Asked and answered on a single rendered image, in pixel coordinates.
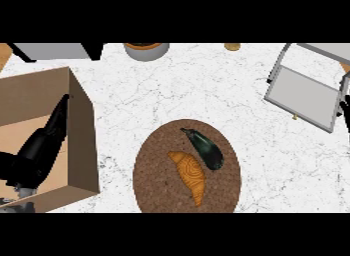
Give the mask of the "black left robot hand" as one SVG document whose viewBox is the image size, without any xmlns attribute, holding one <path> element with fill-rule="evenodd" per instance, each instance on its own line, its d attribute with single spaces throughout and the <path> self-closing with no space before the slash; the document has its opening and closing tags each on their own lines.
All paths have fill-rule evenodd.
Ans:
<svg viewBox="0 0 350 256">
<path fill-rule="evenodd" d="M 67 100 L 64 94 L 45 126 L 30 134 L 17 154 L 0 151 L 0 180 L 7 186 L 36 189 L 48 176 L 66 137 Z"/>
</svg>

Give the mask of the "grey tiered shelf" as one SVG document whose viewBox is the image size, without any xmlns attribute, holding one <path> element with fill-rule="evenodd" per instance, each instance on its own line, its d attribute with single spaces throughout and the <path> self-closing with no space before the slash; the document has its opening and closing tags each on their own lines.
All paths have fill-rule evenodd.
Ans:
<svg viewBox="0 0 350 256">
<path fill-rule="evenodd" d="M 298 43 L 298 46 L 350 66 L 350 43 Z M 339 102 L 348 91 L 350 71 L 341 78 L 339 88 L 327 86 L 281 65 L 289 47 L 286 43 L 270 71 L 264 100 L 332 133 L 342 115 Z"/>
</svg>

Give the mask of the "orange croissant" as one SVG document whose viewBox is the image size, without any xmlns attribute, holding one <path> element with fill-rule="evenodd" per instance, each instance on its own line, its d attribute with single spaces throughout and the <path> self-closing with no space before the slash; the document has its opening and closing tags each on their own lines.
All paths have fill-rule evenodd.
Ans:
<svg viewBox="0 0 350 256">
<path fill-rule="evenodd" d="M 194 206 L 202 205 L 205 193 L 205 173 L 194 156 L 183 151 L 169 151 L 168 157 L 175 164 L 181 181 L 191 192 Z"/>
</svg>

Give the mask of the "open brown wooden drawer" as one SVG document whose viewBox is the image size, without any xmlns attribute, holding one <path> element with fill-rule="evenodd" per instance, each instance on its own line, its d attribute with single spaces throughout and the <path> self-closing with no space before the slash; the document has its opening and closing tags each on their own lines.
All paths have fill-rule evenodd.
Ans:
<svg viewBox="0 0 350 256">
<path fill-rule="evenodd" d="M 67 94 L 67 136 L 48 177 L 35 195 L 17 199 L 0 180 L 0 198 L 11 204 L 33 202 L 38 213 L 98 193 L 92 104 L 69 68 L 0 79 L 0 151 L 16 153 L 42 127 L 61 96 Z"/>
</svg>

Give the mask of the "grey appliance with black legs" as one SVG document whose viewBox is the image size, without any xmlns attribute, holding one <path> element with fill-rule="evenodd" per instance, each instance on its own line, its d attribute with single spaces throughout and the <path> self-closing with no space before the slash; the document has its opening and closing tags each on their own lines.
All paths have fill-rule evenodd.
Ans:
<svg viewBox="0 0 350 256">
<path fill-rule="evenodd" d="M 54 59 L 97 61 L 103 51 L 103 43 L 8 43 L 8 47 L 26 63 Z"/>
</svg>

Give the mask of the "dark green eggplant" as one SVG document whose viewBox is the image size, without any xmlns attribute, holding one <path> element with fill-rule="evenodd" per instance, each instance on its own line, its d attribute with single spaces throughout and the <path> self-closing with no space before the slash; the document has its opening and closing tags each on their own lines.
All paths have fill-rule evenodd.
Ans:
<svg viewBox="0 0 350 256">
<path fill-rule="evenodd" d="M 218 170 L 224 164 L 224 157 L 218 146 L 197 130 L 181 128 L 181 132 L 188 138 L 208 169 L 212 171 Z"/>
</svg>

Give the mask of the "grey pot with orange rim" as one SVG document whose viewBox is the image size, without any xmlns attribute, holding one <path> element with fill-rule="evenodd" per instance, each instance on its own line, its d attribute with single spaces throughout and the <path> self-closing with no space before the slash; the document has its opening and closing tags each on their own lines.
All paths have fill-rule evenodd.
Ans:
<svg viewBox="0 0 350 256">
<path fill-rule="evenodd" d="M 128 56 L 143 62 L 154 61 L 168 52 L 168 43 L 153 43 L 150 45 L 132 45 L 131 43 L 123 44 L 125 52 Z"/>
</svg>

